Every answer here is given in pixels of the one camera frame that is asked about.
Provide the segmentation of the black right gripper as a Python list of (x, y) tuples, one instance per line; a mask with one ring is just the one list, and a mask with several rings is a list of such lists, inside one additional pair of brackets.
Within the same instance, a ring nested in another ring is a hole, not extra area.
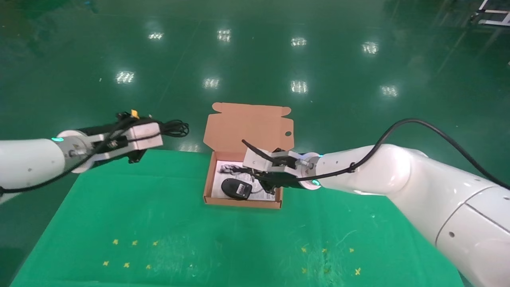
[(282, 188), (290, 187), (296, 189), (307, 189), (297, 177), (285, 172), (267, 172), (259, 173), (259, 183), (266, 190), (267, 194), (276, 196), (282, 191)]

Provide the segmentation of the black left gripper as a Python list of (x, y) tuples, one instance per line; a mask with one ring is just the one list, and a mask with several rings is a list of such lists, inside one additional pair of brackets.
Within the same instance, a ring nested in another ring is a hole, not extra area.
[[(117, 114), (117, 122), (78, 129), (78, 136), (85, 138), (100, 134), (112, 134), (112, 138), (120, 136), (128, 131), (130, 125), (146, 125), (150, 123), (159, 124), (160, 121), (150, 116), (141, 116), (135, 112), (122, 112)], [(129, 164), (138, 163), (145, 155), (147, 149), (133, 150), (127, 154)]]

